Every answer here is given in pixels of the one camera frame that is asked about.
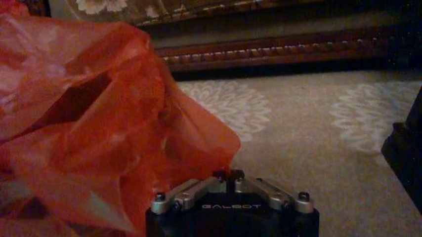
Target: red plastic bag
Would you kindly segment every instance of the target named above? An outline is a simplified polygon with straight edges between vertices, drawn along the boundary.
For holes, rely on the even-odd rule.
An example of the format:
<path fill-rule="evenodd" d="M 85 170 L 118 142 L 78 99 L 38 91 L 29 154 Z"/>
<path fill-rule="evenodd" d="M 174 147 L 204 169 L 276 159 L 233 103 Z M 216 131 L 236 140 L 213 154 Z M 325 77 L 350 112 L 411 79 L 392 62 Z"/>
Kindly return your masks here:
<path fill-rule="evenodd" d="M 154 192 L 228 168 L 240 146 L 139 29 L 0 15 L 3 217 L 37 197 L 55 221 L 143 235 Z"/>

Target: metal bracket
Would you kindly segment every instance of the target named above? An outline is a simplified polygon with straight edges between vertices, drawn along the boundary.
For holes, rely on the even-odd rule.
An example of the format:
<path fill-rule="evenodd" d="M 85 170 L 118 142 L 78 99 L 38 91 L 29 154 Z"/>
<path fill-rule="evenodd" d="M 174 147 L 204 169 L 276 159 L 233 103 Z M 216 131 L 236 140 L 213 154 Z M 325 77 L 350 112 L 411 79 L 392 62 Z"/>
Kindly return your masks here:
<path fill-rule="evenodd" d="M 314 200 L 308 193 L 296 193 L 273 179 L 241 178 L 236 180 L 237 193 L 257 193 L 276 210 L 285 210 L 294 206 L 301 213 L 313 213 Z"/>
<path fill-rule="evenodd" d="M 226 181 L 217 177 L 210 177 L 205 181 L 192 179 L 162 195 L 162 199 L 155 199 L 151 205 L 151 211 L 155 214 L 166 213 L 173 206 L 186 211 L 196 206 L 196 202 L 208 193 L 225 193 Z"/>

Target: beige carpet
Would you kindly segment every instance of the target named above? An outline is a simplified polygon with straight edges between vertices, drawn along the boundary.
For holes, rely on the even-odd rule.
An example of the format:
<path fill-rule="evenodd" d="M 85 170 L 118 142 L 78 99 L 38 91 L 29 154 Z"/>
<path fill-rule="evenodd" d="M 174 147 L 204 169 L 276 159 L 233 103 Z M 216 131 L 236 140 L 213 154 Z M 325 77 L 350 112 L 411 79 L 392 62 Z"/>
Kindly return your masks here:
<path fill-rule="evenodd" d="M 312 193 L 322 237 L 422 236 L 422 217 L 380 153 L 393 122 L 407 119 L 421 73 L 179 84 L 241 136 L 233 167 Z"/>

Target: black object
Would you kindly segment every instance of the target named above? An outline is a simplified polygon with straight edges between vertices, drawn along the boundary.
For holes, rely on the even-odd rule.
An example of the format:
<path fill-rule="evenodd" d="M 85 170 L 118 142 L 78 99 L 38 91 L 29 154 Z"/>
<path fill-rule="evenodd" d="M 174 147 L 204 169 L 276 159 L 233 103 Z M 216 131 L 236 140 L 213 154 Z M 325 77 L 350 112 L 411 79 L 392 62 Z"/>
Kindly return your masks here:
<path fill-rule="evenodd" d="M 228 177 L 228 192 L 208 193 L 187 210 L 147 211 L 147 237 L 318 237 L 320 212 L 276 210 L 256 193 L 236 193 L 242 171 Z M 301 193 L 310 200 L 308 193 Z"/>
<path fill-rule="evenodd" d="M 393 129 L 381 151 L 422 213 L 422 88 L 407 122 Z"/>

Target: carved wooden trim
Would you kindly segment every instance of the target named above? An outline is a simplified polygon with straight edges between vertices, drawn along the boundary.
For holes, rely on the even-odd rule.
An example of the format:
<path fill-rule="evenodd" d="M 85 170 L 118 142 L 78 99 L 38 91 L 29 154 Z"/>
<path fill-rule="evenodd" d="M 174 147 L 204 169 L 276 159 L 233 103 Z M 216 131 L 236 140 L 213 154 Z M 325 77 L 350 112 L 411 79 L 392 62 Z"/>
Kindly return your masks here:
<path fill-rule="evenodd" d="M 404 26 L 358 29 L 280 38 L 159 48 L 173 71 L 262 64 L 384 57 L 421 43 L 421 33 Z"/>

